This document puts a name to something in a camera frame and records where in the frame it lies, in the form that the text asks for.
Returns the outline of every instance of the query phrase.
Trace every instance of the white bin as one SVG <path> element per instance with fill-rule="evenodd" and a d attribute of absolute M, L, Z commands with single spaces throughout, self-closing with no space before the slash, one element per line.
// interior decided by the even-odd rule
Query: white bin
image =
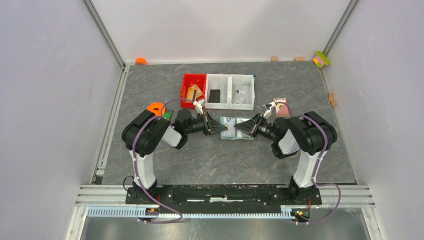
<path fill-rule="evenodd" d="M 212 89 L 219 89 L 219 103 L 208 102 Z M 206 109 L 253 110 L 255 103 L 255 77 L 247 74 L 207 74 Z M 245 91 L 243 104 L 232 103 L 237 90 Z"/>

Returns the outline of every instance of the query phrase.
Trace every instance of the gray work surface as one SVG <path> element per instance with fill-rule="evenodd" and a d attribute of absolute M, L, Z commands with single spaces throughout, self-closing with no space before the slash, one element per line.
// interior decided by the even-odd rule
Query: gray work surface
<path fill-rule="evenodd" d="M 287 98 L 294 115 L 317 112 L 338 133 L 337 142 L 322 161 L 317 181 L 355 181 L 322 75 L 313 62 L 297 61 L 131 66 L 102 184 L 120 185 L 126 176 L 134 175 L 132 157 L 121 140 L 122 131 L 151 103 L 179 98 L 185 73 L 256 75 L 253 111 L 210 109 L 209 113 L 217 121 L 220 116 L 251 118 L 256 113 L 263 113 L 261 105 L 273 98 Z M 181 109 L 180 102 L 172 102 L 167 108 L 174 111 L 173 121 Z M 274 119 L 273 113 L 268 122 L 273 123 Z M 260 135 L 254 140 L 225 140 L 219 133 L 210 136 L 202 132 L 190 134 L 181 150 L 164 142 L 159 144 L 153 153 L 154 174 L 158 184 L 288 184 L 296 171 L 300 154 L 277 159 L 271 143 Z"/>
<path fill-rule="evenodd" d="M 311 220 L 329 209 L 312 209 Z M 88 217 L 82 240 L 367 240 L 360 208 L 339 209 L 329 219 L 296 226 L 288 219 L 183 219 L 173 224 L 144 224 L 136 218 Z"/>

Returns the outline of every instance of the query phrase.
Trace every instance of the cable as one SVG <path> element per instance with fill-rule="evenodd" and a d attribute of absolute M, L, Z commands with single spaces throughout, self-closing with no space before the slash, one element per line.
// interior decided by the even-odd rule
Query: cable
<path fill-rule="evenodd" d="M 162 113 L 163 109 L 165 108 L 166 105 L 168 105 L 169 103 L 173 102 L 173 101 L 177 101 L 177 100 L 185 100 L 185 101 L 189 101 L 189 102 L 193 102 L 190 99 L 186 99 L 186 98 L 176 98 L 176 99 L 172 99 L 169 100 L 167 102 L 165 102 L 165 104 L 163 105 L 162 109 L 160 109 L 159 113 Z M 132 143 L 132 156 L 133 156 L 133 161 L 132 161 L 132 165 L 134 167 L 134 173 L 135 173 L 135 179 L 138 180 L 139 185 L 141 186 L 141 189 L 143 190 L 143 192 L 146 194 L 146 196 L 152 200 L 153 202 L 155 202 L 156 204 L 158 204 L 159 206 L 168 209 L 171 212 L 174 212 L 176 214 L 179 215 L 179 218 L 177 219 L 172 219 L 172 220 L 166 220 L 166 221 L 144 221 L 146 224 L 171 224 L 171 223 L 176 223 L 178 221 L 180 221 L 181 219 L 183 219 L 183 214 L 175 209 L 173 209 L 170 206 L 167 206 L 163 203 L 161 203 L 160 201 L 156 200 L 152 195 L 150 195 L 150 193 L 147 191 L 146 187 L 143 185 L 142 180 L 139 176 L 139 168 L 137 167 L 137 154 L 136 154 L 136 144 L 140 138 L 140 135 L 142 134 L 142 132 L 146 129 L 146 127 L 155 119 L 160 119 L 162 118 L 162 116 L 154 116 L 152 118 L 149 118 L 145 124 L 140 128 L 140 130 L 138 131 L 137 135 L 134 138 L 134 142 Z"/>
<path fill-rule="evenodd" d="M 123 189 L 125 189 L 125 191 L 127 191 L 127 192 L 128 192 L 128 189 L 126 189 L 126 188 L 125 188 L 125 181 L 126 181 L 129 177 L 131 177 L 131 178 L 132 178 L 132 180 L 134 181 L 134 177 L 133 177 L 133 176 L 131 176 L 131 175 L 129 175 L 129 176 L 126 176 L 126 178 L 124 178 L 124 179 L 123 179 L 123 182 L 122 182 L 122 187 L 123 187 Z"/>
<path fill-rule="evenodd" d="M 308 211 L 309 209 L 311 209 L 311 206 L 312 206 L 312 204 L 311 204 L 311 197 L 308 197 L 308 198 L 307 198 L 307 207 L 306 207 L 306 211 Z"/>
<path fill-rule="evenodd" d="M 305 211 L 305 213 L 306 213 L 306 212 L 309 212 L 309 216 L 308 216 L 308 217 L 305 217 L 305 216 L 304 216 L 304 214 L 299 215 L 298 217 L 301 217 L 302 219 L 304 219 L 304 220 L 306 220 L 306 221 L 309 221 L 309 219 L 311 219 L 312 209 L 309 209 L 309 210 Z"/>
<path fill-rule="evenodd" d="M 324 129 L 315 120 L 313 120 L 312 118 L 310 118 L 306 115 L 300 115 L 299 117 L 303 117 L 304 119 L 308 120 L 313 125 L 315 125 L 315 127 L 318 128 L 318 130 L 321 132 L 322 136 L 324 137 L 324 147 L 322 148 L 321 152 L 318 154 L 317 161 L 316 161 L 315 166 L 313 168 L 313 172 L 312 172 L 312 176 L 311 176 L 312 184 L 314 184 L 317 187 L 334 186 L 338 190 L 337 203 L 335 204 L 335 207 L 330 212 L 330 214 L 328 214 L 327 216 L 325 216 L 323 218 L 313 220 L 313 221 L 310 221 L 310 222 L 298 222 L 298 224 L 300 224 L 300 225 L 309 225 L 309 224 L 314 224 L 314 223 L 324 221 L 324 220 L 328 219 L 329 217 L 331 217 L 336 212 L 337 208 L 339 208 L 340 200 L 342 199 L 342 191 L 341 191 L 340 187 L 335 183 L 318 184 L 318 183 L 315 182 L 315 178 L 316 178 L 317 171 L 318 171 L 318 166 L 320 165 L 320 162 L 321 162 L 321 157 L 323 156 L 323 154 L 326 151 L 327 146 L 328 146 L 328 138 L 327 138 L 327 135 L 326 135 L 326 132 L 324 131 Z"/>

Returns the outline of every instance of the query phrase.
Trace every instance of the white wall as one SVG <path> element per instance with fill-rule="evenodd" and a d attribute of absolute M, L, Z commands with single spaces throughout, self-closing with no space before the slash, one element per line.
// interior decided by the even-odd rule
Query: white wall
<path fill-rule="evenodd" d="M 424 1 L 359 2 L 324 77 L 387 239 L 422 239 Z"/>
<path fill-rule="evenodd" d="M 0 239 L 60 240 L 119 67 L 82 1 L 0 5 Z"/>
<path fill-rule="evenodd" d="M 349 0 L 93 0 L 124 61 L 312 59 Z"/>

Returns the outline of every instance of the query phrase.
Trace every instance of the aluminum frame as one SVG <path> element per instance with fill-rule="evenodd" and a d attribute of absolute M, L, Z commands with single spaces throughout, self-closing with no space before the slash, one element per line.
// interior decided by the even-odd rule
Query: aluminum frame
<path fill-rule="evenodd" d="M 341 15 L 341 18 L 338 21 L 337 25 L 335 26 L 335 29 L 330 36 L 330 39 L 325 45 L 324 50 L 322 50 L 322 53 L 325 56 L 328 56 L 328 54 L 330 53 L 334 43 L 337 41 L 337 38 L 339 38 L 340 33 L 342 32 L 343 28 L 345 27 L 346 23 L 351 17 L 352 12 L 355 10 L 359 1 L 360 0 L 350 0 L 350 2 L 347 4 L 347 7 L 344 10 L 343 14 Z"/>
<path fill-rule="evenodd" d="M 115 126 L 117 124 L 118 113 L 121 107 L 121 101 L 124 95 L 124 89 L 125 84 L 127 82 L 129 69 L 130 66 L 126 66 L 119 76 L 119 81 L 113 98 L 113 103 L 110 108 L 109 118 L 107 120 L 107 124 L 104 130 L 103 140 L 101 141 L 100 150 L 97 154 L 97 165 L 96 169 L 94 170 L 91 183 L 94 183 L 96 181 L 96 178 L 103 177 L 103 175 L 105 174 L 105 167 L 108 161 L 108 155 L 110 150 L 109 147 L 111 146 Z"/>
<path fill-rule="evenodd" d="M 366 228 L 371 240 L 382 240 L 384 239 L 380 228 L 378 226 L 375 204 L 371 195 L 370 189 L 366 185 L 340 185 L 341 189 L 341 201 L 339 208 L 359 208 L 362 210 Z M 313 205 L 313 208 L 334 208 L 338 198 L 338 191 L 333 186 L 319 187 L 321 194 L 321 205 Z M 86 218 L 89 216 L 89 212 L 93 210 L 110 210 L 108 212 L 123 210 L 116 214 L 110 214 L 110 217 L 128 217 L 134 218 L 134 212 L 136 210 L 143 211 L 146 208 L 157 208 L 157 204 L 139 204 L 131 205 L 126 204 L 127 192 L 123 186 L 120 185 L 82 185 L 78 197 L 76 199 L 71 223 L 69 224 L 68 231 L 66 233 L 66 240 L 79 240 L 83 232 Z M 249 219 L 287 219 L 284 212 L 293 208 L 305 208 L 305 205 L 282 205 L 282 214 L 185 214 L 183 218 L 249 218 Z M 109 217 L 108 213 L 102 214 L 102 217 Z M 174 217 L 173 214 L 163 214 L 161 218 Z"/>
<path fill-rule="evenodd" d="M 101 36 L 103 37 L 104 41 L 107 44 L 107 47 L 110 49 L 110 51 L 113 54 L 113 58 L 115 58 L 115 61 L 118 63 L 118 65 L 121 68 L 125 67 L 125 62 L 122 59 L 116 45 L 114 44 L 114 41 L 112 40 L 111 36 L 109 35 L 108 30 L 106 29 L 105 24 L 103 23 L 102 19 L 100 18 L 99 13 L 96 10 L 96 7 L 94 6 L 92 0 L 82 0 L 85 7 L 87 8 L 88 13 L 90 14 L 91 18 L 93 19 L 95 25 L 97 26 L 98 31 L 100 32 Z"/>

